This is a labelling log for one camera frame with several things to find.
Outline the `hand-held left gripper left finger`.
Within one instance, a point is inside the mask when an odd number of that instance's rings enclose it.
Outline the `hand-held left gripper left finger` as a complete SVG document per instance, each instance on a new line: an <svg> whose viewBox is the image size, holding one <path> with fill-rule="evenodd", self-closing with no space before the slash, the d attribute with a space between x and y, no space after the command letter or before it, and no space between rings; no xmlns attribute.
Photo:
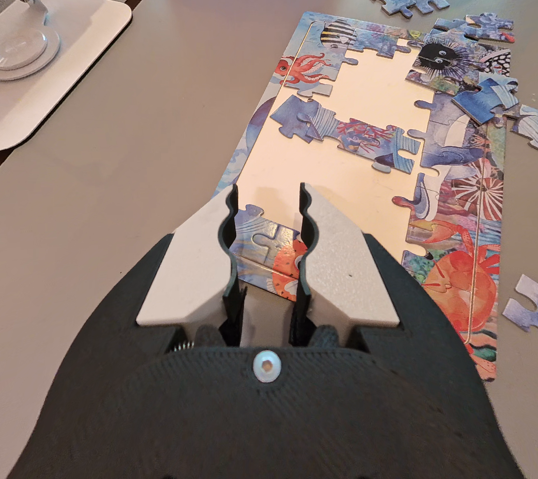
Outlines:
<svg viewBox="0 0 538 479"><path fill-rule="evenodd" d="M240 289L230 247L236 239L238 188L230 185L173 233L137 316L140 326L180 325L194 339L210 324L229 346L240 345L246 288Z"/></svg>

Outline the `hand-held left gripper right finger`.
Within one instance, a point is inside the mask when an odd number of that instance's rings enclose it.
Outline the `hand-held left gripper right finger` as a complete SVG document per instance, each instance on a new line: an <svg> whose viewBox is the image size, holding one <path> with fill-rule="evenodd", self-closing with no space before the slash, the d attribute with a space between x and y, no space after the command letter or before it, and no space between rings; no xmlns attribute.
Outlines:
<svg viewBox="0 0 538 479"><path fill-rule="evenodd" d="M301 239L290 344L307 346L317 327L332 326L346 344L356 326L400 323L360 227L308 183L300 184Z"/></svg>

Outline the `ocean jigsaw puzzle board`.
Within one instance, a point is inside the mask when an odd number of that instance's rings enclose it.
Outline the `ocean jigsaw puzzle board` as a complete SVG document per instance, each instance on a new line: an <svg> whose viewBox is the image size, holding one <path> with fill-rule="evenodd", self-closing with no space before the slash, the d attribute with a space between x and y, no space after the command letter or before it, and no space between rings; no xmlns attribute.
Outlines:
<svg viewBox="0 0 538 479"><path fill-rule="evenodd" d="M280 225L299 231L298 190L311 184L364 232L372 234L441 308L459 334L483 381L497 361L506 126L502 106L478 125L446 93L405 79L428 33L307 11L299 20L240 142L214 192L236 183L240 207L256 213L243 226L241 260L247 281L265 288L268 248ZM487 53L460 87L478 91L480 73L510 77L508 43L471 39ZM402 128L418 140L410 174L382 173L372 161L325 137L287 138L270 118L292 95L351 118Z"/></svg>

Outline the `joined striped coral puzzle pieces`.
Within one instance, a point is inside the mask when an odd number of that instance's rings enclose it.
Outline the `joined striped coral puzzle pieces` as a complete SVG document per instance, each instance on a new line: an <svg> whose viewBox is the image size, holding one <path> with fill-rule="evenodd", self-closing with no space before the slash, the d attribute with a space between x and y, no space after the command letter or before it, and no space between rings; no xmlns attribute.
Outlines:
<svg viewBox="0 0 538 479"><path fill-rule="evenodd" d="M323 107L312 116L298 113L297 119L308 124L307 135L318 140L325 137L338 140L339 149L371 160L372 167L382 173L390 173L392 169L412 172L414 160L400 156L399 151L417 154L420 142L405 136L398 126L382 128L354 118L342 122L335 112Z"/></svg>

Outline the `solid blue whale puzzle piece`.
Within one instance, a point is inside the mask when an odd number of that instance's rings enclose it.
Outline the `solid blue whale puzzle piece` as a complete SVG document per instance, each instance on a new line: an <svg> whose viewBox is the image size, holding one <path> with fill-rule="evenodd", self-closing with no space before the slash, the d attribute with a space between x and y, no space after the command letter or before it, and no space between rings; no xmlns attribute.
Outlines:
<svg viewBox="0 0 538 479"><path fill-rule="evenodd" d="M314 138L307 133L309 122L315 117L319 108L319 102L313 99L304 101L292 95L270 114L270 118L281 125L279 132L287 138L291 139L293 135L297 135L303 141L310 143Z"/></svg>

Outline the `small blue puzzle piece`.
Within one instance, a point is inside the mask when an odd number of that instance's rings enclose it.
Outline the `small blue puzzle piece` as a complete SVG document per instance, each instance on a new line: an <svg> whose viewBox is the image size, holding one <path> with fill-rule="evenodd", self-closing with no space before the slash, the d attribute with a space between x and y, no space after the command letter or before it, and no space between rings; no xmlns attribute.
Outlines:
<svg viewBox="0 0 538 479"><path fill-rule="evenodd" d="M480 73L477 85L478 91L460 92L452 102L478 125L483 125L494 117L494 108L502 106L507 110L519 102L514 94L518 87L515 78L496 73Z"/></svg>

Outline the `black sea urchin puzzle pieces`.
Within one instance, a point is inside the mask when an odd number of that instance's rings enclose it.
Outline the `black sea urchin puzzle pieces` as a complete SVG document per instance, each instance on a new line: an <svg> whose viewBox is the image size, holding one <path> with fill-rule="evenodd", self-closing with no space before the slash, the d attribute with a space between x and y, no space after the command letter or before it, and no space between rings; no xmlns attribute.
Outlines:
<svg viewBox="0 0 538 479"><path fill-rule="evenodd" d="M427 35L405 79L454 97L465 76L482 66L487 50L460 36Z"/></svg>

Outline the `clear glass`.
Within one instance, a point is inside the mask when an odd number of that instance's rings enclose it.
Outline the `clear glass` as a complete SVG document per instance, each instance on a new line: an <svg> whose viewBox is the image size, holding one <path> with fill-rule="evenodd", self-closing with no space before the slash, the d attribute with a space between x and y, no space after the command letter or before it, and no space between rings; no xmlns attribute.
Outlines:
<svg viewBox="0 0 538 479"><path fill-rule="evenodd" d="M1 81L28 77L49 65L60 49L58 33L47 27L1 36Z"/></svg>

